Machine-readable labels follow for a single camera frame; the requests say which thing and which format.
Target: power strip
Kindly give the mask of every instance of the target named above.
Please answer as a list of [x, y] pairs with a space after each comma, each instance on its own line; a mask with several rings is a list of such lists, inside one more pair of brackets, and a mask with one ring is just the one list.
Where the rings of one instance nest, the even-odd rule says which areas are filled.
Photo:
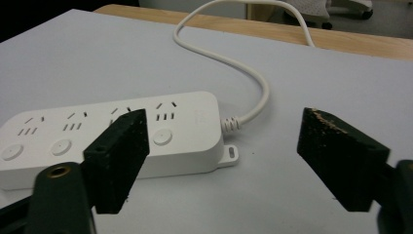
[[237, 164], [237, 147], [223, 142], [215, 96], [195, 92], [22, 112], [0, 129], [0, 187], [31, 188], [43, 169], [81, 163], [89, 144], [120, 115], [136, 109], [146, 109], [150, 139], [138, 178]]

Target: socket outlet holes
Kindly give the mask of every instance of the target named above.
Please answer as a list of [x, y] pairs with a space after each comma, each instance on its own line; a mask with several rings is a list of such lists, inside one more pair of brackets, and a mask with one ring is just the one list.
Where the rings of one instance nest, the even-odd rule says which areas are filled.
[[[34, 120], [33, 117], [31, 117], [30, 119], [26, 120], [26, 121], [24, 122], [24, 124], [28, 124], [28, 123], [31, 122], [32, 120]], [[42, 116], [42, 117], [40, 118], [40, 122], [45, 122], [45, 117], [44, 117], [44, 116]]]
[[[176, 107], [176, 106], [177, 106], [176, 103], [175, 103], [175, 101], [171, 101], [170, 104], [171, 104], [173, 107]], [[160, 109], [162, 105], [163, 105], [162, 103], [159, 103], [159, 104], [156, 106], [156, 109]]]
[[37, 131], [37, 128], [27, 128], [27, 129], [21, 129], [18, 132], [18, 136], [27, 136], [27, 135], [34, 135]]
[[156, 121], [161, 121], [161, 120], [173, 120], [175, 118], [175, 113], [172, 112], [171, 114], [157, 114], [156, 115]]
[[[130, 107], [127, 107], [127, 111], [128, 111], [128, 112], [131, 112], [132, 109], [131, 109]], [[118, 107], [116, 107], [115, 109], [113, 109], [113, 110], [110, 112], [110, 114], [111, 114], [111, 115], [115, 115], [115, 114], [122, 115], [122, 114], [125, 114], [125, 113], [121, 113], [121, 112], [120, 112], [120, 109], [119, 109]], [[116, 118], [118, 118], [118, 116], [114, 116], [114, 118], [112, 118], [112, 119], [109, 121], [109, 125], [113, 124], [113, 122], [115, 122], [115, 119], [116, 119]]]
[[[75, 112], [73, 112], [73, 113], [71, 113], [68, 117], [67, 117], [67, 119], [70, 119], [70, 118], [72, 118], [73, 116], [75, 116]], [[83, 116], [86, 118], [86, 117], [88, 117], [88, 112], [83, 112]]]
[[[171, 101], [170, 104], [175, 108], [177, 104], [175, 101]], [[156, 107], [156, 109], [160, 109], [163, 104], [159, 103]], [[157, 114], [156, 115], [156, 121], [161, 121], [161, 120], [173, 120], [175, 118], [175, 113], [163, 113], [163, 114]]]
[[63, 131], [74, 131], [74, 130], [80, 130], [80, 128], [82, 127], [82, 123], [78, 123], [78, 124], [65, 124], [63, 127]]

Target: screw hole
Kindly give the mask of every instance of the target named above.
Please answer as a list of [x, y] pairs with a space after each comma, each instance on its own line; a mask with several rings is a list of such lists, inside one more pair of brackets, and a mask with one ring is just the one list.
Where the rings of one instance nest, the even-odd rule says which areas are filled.
[[63, 167], [57, 167], [52, 169], [50, 172], [48, 172], [48, 177], [50, 178], [57, 178], [64, 176], [70, 172], [70, 167], [63, 166]]
[[234, 150], [234, 148], [233, 148], [233, 147], [230, 147], [229, 151], [230, 151], [230, 158], [235, 158], [235, 150]]

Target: cord strain relief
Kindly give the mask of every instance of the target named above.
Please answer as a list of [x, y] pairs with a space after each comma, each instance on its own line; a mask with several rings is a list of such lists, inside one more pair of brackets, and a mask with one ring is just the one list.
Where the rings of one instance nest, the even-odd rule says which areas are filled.
[[241, 123], [239, 122], [237, 116], [221, 119], [221, 129], [224, 134], [237, 132], [241, 129]]

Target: floor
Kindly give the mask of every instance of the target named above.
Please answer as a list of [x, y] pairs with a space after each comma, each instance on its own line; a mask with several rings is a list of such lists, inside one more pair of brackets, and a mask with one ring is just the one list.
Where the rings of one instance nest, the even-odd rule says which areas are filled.
[[[407, 2], [374, 1], [370, 19], [361, 19], [359, 13], [344, 9], [332, 9], [329, 14], [332, 30], [413, 39], [413, 5]], [[268, 21], [298, 24], [282, 9], [275, 10]], [[321, 28], [321, 23], [308, 25]]]

